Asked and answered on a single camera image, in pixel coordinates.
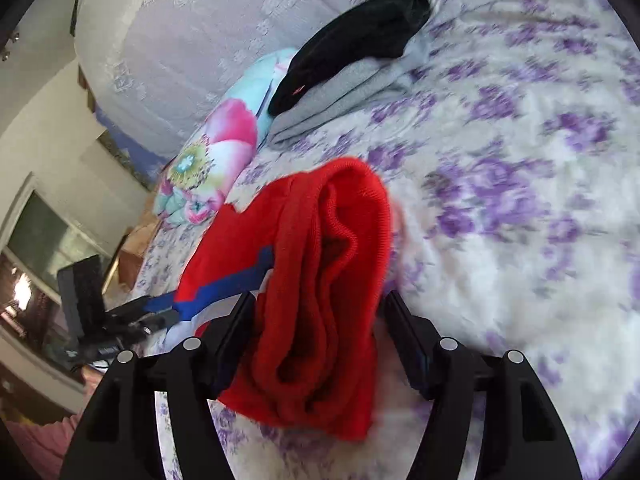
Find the pink sleeve forearm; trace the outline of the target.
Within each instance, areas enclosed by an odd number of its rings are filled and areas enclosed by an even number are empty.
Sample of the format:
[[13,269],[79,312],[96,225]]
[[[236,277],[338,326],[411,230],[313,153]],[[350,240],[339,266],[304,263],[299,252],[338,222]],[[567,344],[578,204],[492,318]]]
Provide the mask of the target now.
[[34,422],[12,422],[5,412],[1,412],[1,420],[6,424],[9,434],[43,479],[60,478],[64,458],[78,422],[103,378],[102,373],[90,366],[84,366],[81,375],[85,382],[85,399],[84,406],[77,414],[64,417],[59,422],[37,425]]

